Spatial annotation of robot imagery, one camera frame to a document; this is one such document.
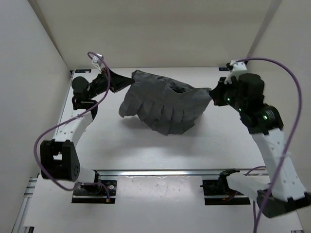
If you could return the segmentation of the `grey pleated skirt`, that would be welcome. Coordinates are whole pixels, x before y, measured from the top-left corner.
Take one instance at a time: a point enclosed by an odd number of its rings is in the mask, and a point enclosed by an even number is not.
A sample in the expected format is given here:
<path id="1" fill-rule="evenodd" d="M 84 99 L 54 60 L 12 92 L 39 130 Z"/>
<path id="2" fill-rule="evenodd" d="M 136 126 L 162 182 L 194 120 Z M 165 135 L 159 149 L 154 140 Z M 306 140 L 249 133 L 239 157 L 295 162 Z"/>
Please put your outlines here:
<path id="1" fill-rule="evenodd" d="M 121 117 L 138 116 L 162 135 L 183 134 L 195 125 L 212 100 L 209 87 L 193 87 L 178 80 L 136 70 L 135 81 L 119 108 Z"/>

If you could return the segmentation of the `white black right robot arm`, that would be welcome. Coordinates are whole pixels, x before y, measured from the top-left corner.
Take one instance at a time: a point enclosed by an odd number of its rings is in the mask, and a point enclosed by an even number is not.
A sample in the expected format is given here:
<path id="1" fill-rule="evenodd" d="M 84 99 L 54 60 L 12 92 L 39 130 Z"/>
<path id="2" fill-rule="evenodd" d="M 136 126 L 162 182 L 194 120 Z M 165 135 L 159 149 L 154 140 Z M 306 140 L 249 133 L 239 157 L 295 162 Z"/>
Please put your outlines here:
<path id="1" fill-rule="evenodd" d="M 261 152 L 269 178 L 277 175 L 270 185 L 253 180 L 237 169 L 220 173 L 218 188 L 224 194 L 238 191 L 254 200 L 267 218 L 281 216 L 311 204 L 311 194 L 301 183 L 291 158 L 285 155 L 281 169 L 277 169 L 285 149 L 283 122 L 278 110 L 264 103 L 264 81 L 257 74 L 245 73 L 226 82 L 221 77 L 210 91 L 216 106 L 230 106 L 248 129 Z"/>

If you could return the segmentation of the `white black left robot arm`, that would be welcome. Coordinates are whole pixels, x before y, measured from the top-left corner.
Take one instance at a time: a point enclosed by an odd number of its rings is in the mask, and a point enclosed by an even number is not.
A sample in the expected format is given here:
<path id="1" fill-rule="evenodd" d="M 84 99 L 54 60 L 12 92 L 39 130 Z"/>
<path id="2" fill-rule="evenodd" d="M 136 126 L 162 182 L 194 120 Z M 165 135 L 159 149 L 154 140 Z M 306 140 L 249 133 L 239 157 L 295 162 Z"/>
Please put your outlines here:
<path id="1" fill-rule="evenodd" d="M 94 98 L 108 91 L 119 92 L 134 82 L 132 78 L 105 68 L 92 82 L 82 76 L 72 80 L 71 119 L 52 140 L 44 140 L 40 145 L 44 179 L 85 183 L 85 189 L 91 194 L 101 191 L 102 182 L 98 172 L 81 167 L 75 147 L 97 115 L 99 103 Z"/>

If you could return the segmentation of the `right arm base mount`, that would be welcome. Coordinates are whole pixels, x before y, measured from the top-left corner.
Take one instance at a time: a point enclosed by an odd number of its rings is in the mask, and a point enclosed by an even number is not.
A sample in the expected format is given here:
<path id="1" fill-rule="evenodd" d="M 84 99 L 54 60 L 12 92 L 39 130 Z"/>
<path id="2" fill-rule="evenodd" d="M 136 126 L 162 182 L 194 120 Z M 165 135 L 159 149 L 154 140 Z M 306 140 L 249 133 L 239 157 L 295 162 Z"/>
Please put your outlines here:
<path id="1" fill-rule="evenodd" d="M 240 192 L 225 191 L 220 179 L 204 179 L 203 189 L 205 206 L 216 205 L 250 205 L 250 199 Z"/>

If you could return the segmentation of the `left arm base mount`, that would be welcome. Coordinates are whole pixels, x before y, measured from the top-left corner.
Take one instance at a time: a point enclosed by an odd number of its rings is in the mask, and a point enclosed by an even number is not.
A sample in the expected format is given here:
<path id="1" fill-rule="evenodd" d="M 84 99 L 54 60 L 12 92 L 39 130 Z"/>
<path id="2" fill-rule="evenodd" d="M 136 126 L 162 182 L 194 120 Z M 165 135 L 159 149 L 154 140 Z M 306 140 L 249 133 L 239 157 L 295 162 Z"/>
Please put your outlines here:
<path id="1" fill-rule="evenodd" d="M 76 184 L 72 193 L 72 203 L 114 204 L 117 192 L 117 180 L 102 178 L 95 171 L 95 184 Z"/>

